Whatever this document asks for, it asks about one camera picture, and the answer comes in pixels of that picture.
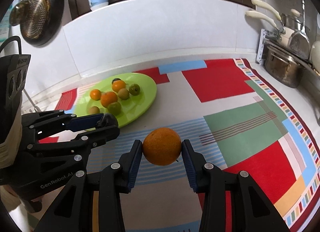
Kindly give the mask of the green plate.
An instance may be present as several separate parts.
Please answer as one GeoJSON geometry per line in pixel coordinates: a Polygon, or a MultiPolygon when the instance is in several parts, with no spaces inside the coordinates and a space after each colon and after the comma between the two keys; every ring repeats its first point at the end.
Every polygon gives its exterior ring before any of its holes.
{"type": "Polygon", "coordinates": [[[155,81],[142,73],[121,73],[79,92],[74,106],[77,116],[111,113],[124,127],[142,116],[155,101],[155,81]]]}

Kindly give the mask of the small orange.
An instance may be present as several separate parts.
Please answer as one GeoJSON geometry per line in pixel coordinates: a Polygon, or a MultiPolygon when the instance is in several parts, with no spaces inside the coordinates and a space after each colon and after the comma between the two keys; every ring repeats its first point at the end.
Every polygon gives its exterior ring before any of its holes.
{"type": "Polygon", "coordinates": [[[92,100],[99,101],[102,93],[99,89],[93,89],[90,91],[89,95],[92,100]]]}

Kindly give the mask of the colourful patterned tablecloth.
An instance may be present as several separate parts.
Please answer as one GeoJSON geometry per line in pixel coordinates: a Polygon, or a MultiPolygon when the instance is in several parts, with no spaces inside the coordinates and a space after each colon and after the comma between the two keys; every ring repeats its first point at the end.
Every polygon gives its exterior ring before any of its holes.
{"type": "MultiPolygon", "coordinates": [[[[119,159],[135,139],[170,128],[207,162],[247,171],[290,231],[310,228],[319,210],[319,126],[309,124],[315,118],[297,89],[252,66],[231,58],[124,70],[151,77],[157,95],[117,140],[92,151],[88,172],[119,159]]],[[[161,167],[142,158],[135,187],[121,195],[126,231],[199,231],[204,195],[193,192],[178,161],[161,167]]]]}

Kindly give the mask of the orange front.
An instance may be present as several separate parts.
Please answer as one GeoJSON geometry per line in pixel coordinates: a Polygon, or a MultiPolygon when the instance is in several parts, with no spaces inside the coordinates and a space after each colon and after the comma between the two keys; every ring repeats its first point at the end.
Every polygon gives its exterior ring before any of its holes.
{"type": "Polygon", "coordinates": [[[117,102],[118,95],[113,91],[103,93],[100,98],[100,103],[103,107],[107,107],[110,103],[117,102]]]}

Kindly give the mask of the small brass saucepan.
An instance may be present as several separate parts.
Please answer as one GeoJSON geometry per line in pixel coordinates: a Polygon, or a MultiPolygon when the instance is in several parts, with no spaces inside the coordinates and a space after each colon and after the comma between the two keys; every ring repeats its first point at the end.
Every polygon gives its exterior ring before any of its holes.
{"type": "Polygon", "coordinates": [[[30,2],[28,0],[22,0],[13,6],[9,16],[9,23],[11,26],[19,25],[24,21],[29,10],[29,4],[30,2]]]}

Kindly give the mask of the black frying pan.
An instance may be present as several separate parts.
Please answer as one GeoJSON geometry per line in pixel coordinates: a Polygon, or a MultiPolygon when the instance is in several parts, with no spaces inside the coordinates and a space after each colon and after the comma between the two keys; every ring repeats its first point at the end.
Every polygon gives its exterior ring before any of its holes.
{"type": "Polygon", "coordinates": [[[27,0],[26,14],[20,22],[23,39],[39,47],[49,42],[58,31],[64,0],[27,0]]]}

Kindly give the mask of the metal spatula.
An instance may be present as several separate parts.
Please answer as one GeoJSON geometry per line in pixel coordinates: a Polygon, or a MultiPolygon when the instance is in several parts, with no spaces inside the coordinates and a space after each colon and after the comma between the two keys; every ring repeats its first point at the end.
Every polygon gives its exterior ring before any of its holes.
{"type": "Polygon", "coordinates": [[[296,30],[289,38],[289,48],[303,60],[309,60],[310,40],[305,30],[305,0],[302,3],[302,26],[296,30]]]}

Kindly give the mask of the cream ceramic pot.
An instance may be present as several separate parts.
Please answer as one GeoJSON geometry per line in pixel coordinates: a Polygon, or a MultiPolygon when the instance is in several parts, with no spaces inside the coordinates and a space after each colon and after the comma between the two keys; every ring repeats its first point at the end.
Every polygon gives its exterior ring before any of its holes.
{"type": "Polygon", "coordinates": [[[320,41],[315,41],[310,50],[310,60],[313,67],[319,71],[320,68],[320,41]]]}

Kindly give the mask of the dark plum front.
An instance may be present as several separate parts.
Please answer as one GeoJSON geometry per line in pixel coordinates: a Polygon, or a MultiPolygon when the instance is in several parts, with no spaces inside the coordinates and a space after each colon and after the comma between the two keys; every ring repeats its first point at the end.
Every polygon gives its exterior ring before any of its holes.
{"type": "Polygon", "coordinates": [[[113,115],[112,114],[109,114],[109,113],[105,113],[103,115],[103,117],[101,118],[100,120],[100,124],[103,125],[103,124],[112,124],[113,123],[113,115]]]}

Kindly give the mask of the tan fruit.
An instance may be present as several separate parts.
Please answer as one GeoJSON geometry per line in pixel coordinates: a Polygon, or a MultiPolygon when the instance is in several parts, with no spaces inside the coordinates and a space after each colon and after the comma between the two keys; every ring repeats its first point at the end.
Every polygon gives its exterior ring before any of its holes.
{"type": "Polygon", "coordinates": [[[122,88],[118,91],[118,97],[122,100],[127,100],[130,97],[130,92],[126,88],[122,88]]]}
{"type": "Polygon", "coordinates": [[[92,106],[88,109],[88,114],[93,115],[93,114],[99,114],[100,109],[97,106],[92,106]]]}

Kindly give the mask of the green tomato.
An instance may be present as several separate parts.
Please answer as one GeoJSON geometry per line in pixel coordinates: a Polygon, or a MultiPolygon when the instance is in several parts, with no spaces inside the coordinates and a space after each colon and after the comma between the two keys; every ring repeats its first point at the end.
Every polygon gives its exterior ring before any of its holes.
{"type": "Polygon", "coordinates": [[[138,84],[132,84],[129,87],[129,93],[133,96],[137,96],[140,94],[140,86],[138,84]]]}
{"type": "Polygon", "coordinates": [[[121,104],[119,102],[110,103],[107,109],[110,114],[117,116],[121,113],[121,104]]]}

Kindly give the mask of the steel stock pot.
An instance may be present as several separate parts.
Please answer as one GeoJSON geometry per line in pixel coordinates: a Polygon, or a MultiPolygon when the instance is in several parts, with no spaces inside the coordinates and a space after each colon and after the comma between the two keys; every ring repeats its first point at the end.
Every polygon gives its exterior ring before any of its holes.
{"type": "Polygon", "coordinates": [[[282,84],[290,88],[297,88],[302,79],[303,66],[297,63],[291,55],[270,44],[267,44],[265,48],[267,50],[265,70],[282,84]]]}

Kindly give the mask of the white dish rack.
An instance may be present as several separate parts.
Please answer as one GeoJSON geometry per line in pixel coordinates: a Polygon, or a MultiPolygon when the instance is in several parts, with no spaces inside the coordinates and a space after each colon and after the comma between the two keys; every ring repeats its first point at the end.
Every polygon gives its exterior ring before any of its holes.
{"type": "Polygon", "coordinates": [[[276,41],[276,33],[261,29],[260,31],[260,39],[258,44],[258,51],[257,56],[255,59],[256,64],[263,65],[265,58],[267,57],[267,51],[266,51],[266,41],[276,41]]]}

